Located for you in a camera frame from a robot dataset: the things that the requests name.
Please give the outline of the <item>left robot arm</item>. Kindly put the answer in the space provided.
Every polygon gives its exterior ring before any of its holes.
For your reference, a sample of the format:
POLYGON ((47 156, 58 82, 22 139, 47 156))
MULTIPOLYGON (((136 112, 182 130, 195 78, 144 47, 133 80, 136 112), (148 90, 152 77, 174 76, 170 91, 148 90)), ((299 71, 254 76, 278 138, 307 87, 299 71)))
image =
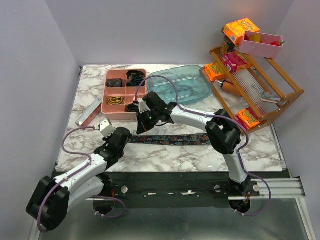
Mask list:
POLYGON ((60 176, 45 176, 38 182, 26 212, 36 220, 41 233, 56 229, 72 206, 110 194, 111 185, 99 176, 124 156, 132 135, 124 127, 102 130, 101 134, 105 143, 93 154, 86 154, 86 161, 60 176))

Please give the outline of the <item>floral patterned necktie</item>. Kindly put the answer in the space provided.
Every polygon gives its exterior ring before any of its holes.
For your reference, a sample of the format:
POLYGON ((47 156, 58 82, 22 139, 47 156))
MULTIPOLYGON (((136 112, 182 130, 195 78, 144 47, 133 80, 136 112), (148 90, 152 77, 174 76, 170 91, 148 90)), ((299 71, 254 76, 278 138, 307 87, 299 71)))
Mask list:
POLYGON ((160 146, 204 146, 211 145, 206 133, 183 135, 144 135, 132 136, 132 144, 160 145, 160 146))

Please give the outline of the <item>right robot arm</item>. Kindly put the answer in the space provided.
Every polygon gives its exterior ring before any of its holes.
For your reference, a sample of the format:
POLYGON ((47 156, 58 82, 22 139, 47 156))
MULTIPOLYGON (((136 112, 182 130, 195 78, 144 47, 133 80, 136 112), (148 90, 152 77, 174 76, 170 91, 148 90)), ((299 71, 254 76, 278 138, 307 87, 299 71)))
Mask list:
POLYGON ((245 129, 220 109, 217 112, 203 112, 181 105, 179 102, 165 103, 155 92, 143 98, 134 98, 138 107, 138 135, 153 129, 158 122, 181 124, 205 131, 214 150, 223 155, 229 171, 230 191, 241 196, 248 190, 251 180, 242 160, 240 150, 241 131, 245 129))

